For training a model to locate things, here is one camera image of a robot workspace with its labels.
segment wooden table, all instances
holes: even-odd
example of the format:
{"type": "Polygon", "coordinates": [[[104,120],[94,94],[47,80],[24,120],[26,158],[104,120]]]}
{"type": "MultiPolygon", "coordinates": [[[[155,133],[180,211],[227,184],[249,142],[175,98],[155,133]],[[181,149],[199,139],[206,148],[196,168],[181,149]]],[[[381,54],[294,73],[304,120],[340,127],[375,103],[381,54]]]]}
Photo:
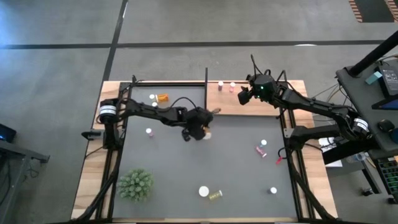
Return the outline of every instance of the wooden table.
{"type": "MultiPolygon", "coordinates": [[[[165,81],[143,81],[143,83],[164,83],[165,81]]],[[[204,83],[204,81],[186,81],[186,82],[197,82],[204,83]]],[[[218,81],[209,81],[208,84],[214,85],[218,81]]],[[[243,81],[231,80],[228,82],[237,82],[241,83],[243,81]]],[[[289,82],[294,86],[294,88],[299,91],[302,95],[306,96],[307,91],[305,89],[304,82],[302,80],[289,80],[289,82]]],[[[99,96],[99,101],[102,101],[107,98],[117,98],[119,92],[120,81],[110,81],[104,82],[101,90],[101,94],[99,96]]],[[[308,128],[314,127],[312,114],[303,111],[303,110],[295,110],[294,111],[296,125],[306,126],[308,128]]],[[[289,117],[286,117],[286,123],[289,124],[289,117]]],[[[93,123],[93,129],[103,129],[103,125],[98,124],[96,121],[93,123]]],[[[310,141],[312,144],[317,144],[316,141],[310,141]]],[[[101,140],[90,141],[87,148],[87,154],[94,151],[95,149],[102,146],[101,140]]],[[[316,149],[305,146],[302,149],[303,159],[305,163],[305,168],[307,171],[308,183],[310,185],[311,191],[314,193],[319,202],[324,206],[324,208],[334,217],[337,217],[337,211],[335,207],[335,202],[333,200],[333,196],[330,189],[330,184],[328,180],[328,176],[326,173],[325,164],[323,162],[322,153],[316,149]]],[[[87,208],[87,206],[93,201],[97,193],[100,191],[101,187],[101,179],[103,176],[104,165],[106,159],[106,150],[100,149],[99,151],[93,153],[85,159],[83,164],[83,169],[80,177],[80,183],[78,186],[78,190],[76,193],[76,199],[73,206],[73,211],[71,218],[79,217],[87,208]]],[[[111,167],[114,167],[114,163],[116,160],[116,155],[113,156],[113,161],[111,167]]],[[[103,208],[103,217],[106,217],[108,212],[109,205],[109,195],[110,190],[107,192],[105,200],[104,200],[104,208],[103,208]]],[[[302,204],[304,217],[308,217],[308,211],[306,206],[306,200],[303,192],[300,190],[300,201],[302,204]]],[[[125,220],[113,219],[114,222],[123,222],[125,220]]],[[[129,222],[276,222],[283,220],[269,220],[267,218],[250,218],[250,219],[242,219],[242,218],[229,218],[229,219],[213,219],[213,220],[190,220],[190,219],[158,219],[158,220],[128,220],[129,222]]]]}

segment gray floor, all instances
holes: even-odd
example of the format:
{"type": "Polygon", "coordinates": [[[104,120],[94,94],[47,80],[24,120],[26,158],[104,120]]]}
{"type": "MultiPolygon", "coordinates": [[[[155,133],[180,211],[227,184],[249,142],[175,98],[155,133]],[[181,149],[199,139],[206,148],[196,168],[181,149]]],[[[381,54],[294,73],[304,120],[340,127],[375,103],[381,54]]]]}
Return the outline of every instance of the gray floor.
{"type": "MultiPolygon", "coordinates": [[[[3,44],[110,43],[122,0],[1,0],[3,44]]],[[[130,0],[119,43],[378,40],[398,24],[360,24],[348,0],[130,0]]],[[[337,69],[357,62],[374,45],[118,49],[110,80],[242,79],[250,54],[263,70],[305,80],[309,95],[335,83],[337,69]]],[[[40,176],[28,180],[15,223],[68,220],[109,49],[0,50],[0,123],[18,131],[17,144],[51,154],[40,176]]],[[[324,100],[327,93],[320,96],[324,100]]],[[[336,95],[333,101],[341,103],[336,95]]],[[[364,177],[331,177],[339,216],[394,223],[387,195],[359,197],[364,177]]]]}

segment metal stand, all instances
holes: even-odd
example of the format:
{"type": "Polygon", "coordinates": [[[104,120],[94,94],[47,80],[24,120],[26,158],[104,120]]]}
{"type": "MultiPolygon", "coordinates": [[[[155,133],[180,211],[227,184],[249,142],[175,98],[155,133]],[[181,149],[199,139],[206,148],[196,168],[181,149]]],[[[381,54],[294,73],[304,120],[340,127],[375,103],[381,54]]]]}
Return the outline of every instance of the metal stand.
{"type": "Polygon", "coordinates": [[[17,145],[8,143],[6,141],[0,141],[0,168],[8,169],[8,178],[10,178],[9,190],[6,192],[3,204],[0,205],[0,223],[8,223],[12,208],[14,207],[17,193],[24,181],[24,175],[28,169],[31,159],[37,159],[41,163],[47,163],[50,156],[43,155],[38,152],[24,149],[17,145]],[[15,162],[16,166],[13,166],[11,170],[10,160],[15,162]]]}
{"type": "Polygon", "coordinates": [[[392,50],[398,44],[398,31],[392,34],[387,40],[381,43],[378,47],[372,50],[365,58],[363,58],[356,65],[347,69],[348,74],[352,77],[357,77],[363,70],[367,69],[374,62],[383,57],[386,53],[392,50]]]}

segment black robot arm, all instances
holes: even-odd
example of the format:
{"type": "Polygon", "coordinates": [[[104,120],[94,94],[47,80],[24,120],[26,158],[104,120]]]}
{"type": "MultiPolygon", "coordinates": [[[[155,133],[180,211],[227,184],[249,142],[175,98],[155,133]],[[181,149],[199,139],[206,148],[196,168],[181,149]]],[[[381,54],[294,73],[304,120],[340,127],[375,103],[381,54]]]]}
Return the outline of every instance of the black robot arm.
{"type": "MultiPolygon", "coordinates": [[[[271,104],[275,108],[301,109],[320,114],[334,119],[340,134],[348,140],[364,139],[368,133],[368,124],[350,106],[335,105],[334,103],[305,97],[294,89],[290,89],[289,83],[277,82],[270,75],[248,75],[246,80],[249,81],[251,88],[242,88],[242,91],[238,94],[239,102],[242,105],[245,105],[252,97],[255,97],[271,104]]],[[[308,129],[306,137],[309,139],[320,138],[317,136],[317,132],[317,128],[308,129]]]]}
{"type": "Polygon", "coordinates": [[[105,125],[104,148],[118,147],[116,124],[130,116],[156,119],[167,126],[180,126],[185,141],[189,141],[190,137],[203,139],[209,133],[208,125],[213,120],[213,113],[201,107],[192,110],[181,106],[159,108],[129,98],[120,101],[116,98],[107,99],[99,105],[99,121],[105,125]]]}

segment black metal frame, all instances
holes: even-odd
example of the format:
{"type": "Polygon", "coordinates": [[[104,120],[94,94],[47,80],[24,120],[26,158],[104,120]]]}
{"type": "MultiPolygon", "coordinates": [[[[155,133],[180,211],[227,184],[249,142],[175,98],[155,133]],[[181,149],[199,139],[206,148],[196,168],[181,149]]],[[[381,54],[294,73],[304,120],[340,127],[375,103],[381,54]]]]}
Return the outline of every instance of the black metal frame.
{"type": "Polygon", "coordinates": [[[18,193],[24,181],[23,176],[28,170],[30,160],[37,159],[38,161],[40,161],[40,163],[43,164],[49,161],[50,156],[43,155],[35,151],[31,151],[29,149],[25,149],[23,147],[19,147],[15,144],[11,144],[6,141],[0,141],[0,153],[2,154],[2,157],[0,157],[0,169],[2,169],[2,167],[6,165],[7,162],[10,163],[7,160],[11,158],[21,160],[21,164],[17,171],[15,180],[13,180],[11,186],[9,186],[10,190],[9,192],[7,191],[7,194],[5,196],[5,201],[3,202],[4,205],[2,205],[4,206],[5,209],[4,209],[4,214],[0,215],[0,223],[8,223],[8,220],[10,219],[11,216],[11,209],[13,208],[16,202],[16,194],[18,193]]]}

